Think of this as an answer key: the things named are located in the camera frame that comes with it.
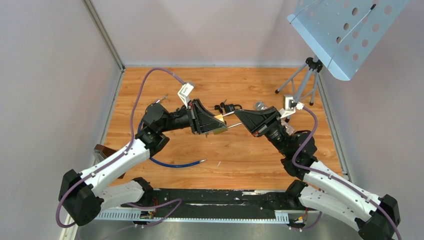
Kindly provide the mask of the brass padlock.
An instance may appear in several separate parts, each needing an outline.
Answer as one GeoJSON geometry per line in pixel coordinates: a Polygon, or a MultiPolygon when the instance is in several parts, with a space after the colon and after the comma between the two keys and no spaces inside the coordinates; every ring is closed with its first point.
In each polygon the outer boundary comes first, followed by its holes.
{"type": "Polygon", "coordinates": [[[228,113],[219,114],[219,115],[214,116],[214,118],[217,120],[218,125],[212,130],[212,133],[214,135],[218,135],[218,134],[226,132],[227,130],[229,130],[231,128],[242,125],[243,124],[242,122],[238,122],[238,123],[231,124],[231,125],[228,125],[226,123],[225,117],[228,117],[228,116],[231,116],[231,115],[234,115],[234,114],[235,114],[235,111],[230,111],[228,113]]]}

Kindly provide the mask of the small black padlock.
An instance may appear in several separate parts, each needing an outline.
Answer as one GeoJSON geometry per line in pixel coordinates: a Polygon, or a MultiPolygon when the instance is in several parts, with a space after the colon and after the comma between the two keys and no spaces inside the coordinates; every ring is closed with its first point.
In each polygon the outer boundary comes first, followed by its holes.
{"type": "Polygon", "coordinates": [[[227,113],[233,112],[235,110],[242,109],[243,107],[240,104],[230,103],[230,104],[223,104],[222,108],[223,108],[224,112],[227,114],[227,113]]]}

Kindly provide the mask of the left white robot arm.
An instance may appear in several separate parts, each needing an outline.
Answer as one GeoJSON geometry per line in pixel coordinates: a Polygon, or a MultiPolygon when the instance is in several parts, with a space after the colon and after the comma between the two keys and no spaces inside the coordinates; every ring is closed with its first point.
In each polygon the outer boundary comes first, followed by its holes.
{"type": "Polygon", "coordinates": [[[60,227],[84,226],[101,211],[121,204],[137,202],[142,207],[149,206],[153,193],[137,181],[118,187],[115,196],[107,193],[109,184],[159,153],[170,140],[165,132],[190,128],[193,134],[201,135],[227,127],[224,119],[208,111],[199,99],[190,100],[174,112],[154,102],[146,108],[141,121],[142,128],[123,148],[90,168],[81,172],[71,169],[63,175],[56,215],[65,209],[74,222],[63,224],[57,217],[60,227]]]}

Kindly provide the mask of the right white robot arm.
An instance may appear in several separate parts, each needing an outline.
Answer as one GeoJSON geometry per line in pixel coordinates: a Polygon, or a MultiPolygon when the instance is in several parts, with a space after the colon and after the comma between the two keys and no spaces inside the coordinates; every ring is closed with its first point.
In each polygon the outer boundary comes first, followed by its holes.
{"type": "Polygon", "coordinates": [[[339,176],[315,157],[313,138],[318,127],[317,116],[304,108],[313,120],[312,130],[288,133],[282,121],[285,109],[235,111],[235,115],[254,137],[266,139],[283,156],[281,164],[296,180],[285,195],[292,209],[304,206],[320,211],[349,225],[363,240],[402,239],[398,226],[398,201],[389,194],[379,196],[339,176]]]}

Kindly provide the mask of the glitter microphone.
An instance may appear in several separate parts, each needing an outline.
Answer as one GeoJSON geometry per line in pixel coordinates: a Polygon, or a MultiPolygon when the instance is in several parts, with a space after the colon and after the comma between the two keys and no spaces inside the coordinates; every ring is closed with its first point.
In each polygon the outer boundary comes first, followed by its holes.
{"type": "MultiPolygon", "coordinates": [[[[265,110],[268,107],[266,104],[262,101],[258,101],[255,103],[254,108],[257,111],[265,110]]],[[[281,108],[279,110],[279,113],[281,114],[281,125],[283,126],[284,130],[289,134],[292,135],[295,132],[295,128],[288,124],[287,121],[289,121],[289,117],[293,115],[296,112],[296,110],[293,108],[281,108]]]]}

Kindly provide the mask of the brown wooden block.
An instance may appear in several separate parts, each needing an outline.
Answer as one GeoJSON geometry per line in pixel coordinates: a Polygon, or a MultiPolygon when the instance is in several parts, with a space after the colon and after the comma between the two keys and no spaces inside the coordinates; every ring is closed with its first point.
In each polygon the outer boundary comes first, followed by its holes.
{"type": "Polygon", "coordinates": [[[103,160],[107,159],[111,155],[115,154],[117,151],[106,147],[101,144],[97,144],[93,149],[93,156],[94,156],[94,165],[99,164],[103,160]]]}

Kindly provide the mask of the blue music stand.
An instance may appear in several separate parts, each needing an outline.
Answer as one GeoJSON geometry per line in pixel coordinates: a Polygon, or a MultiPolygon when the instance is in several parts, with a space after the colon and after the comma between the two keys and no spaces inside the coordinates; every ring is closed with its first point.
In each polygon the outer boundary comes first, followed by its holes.
{"type": "Polygon", "coordinates": [[[350,81],[407,0],[299,0],[288,22],[331,75],[350,81]]]}

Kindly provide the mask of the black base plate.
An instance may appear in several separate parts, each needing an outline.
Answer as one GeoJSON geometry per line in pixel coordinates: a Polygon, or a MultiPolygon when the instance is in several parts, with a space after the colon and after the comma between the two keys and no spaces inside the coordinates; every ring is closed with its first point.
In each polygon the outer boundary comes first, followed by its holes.
{"type": "Polygon", "coordinates": [[[149,200],[136,202],[137,206],[152,207],[181,199],[172,218],[191,219],[273,219],[276,211],[304,213],[306,207],[284,191],[233,189],[157,188],[149,200]]]}

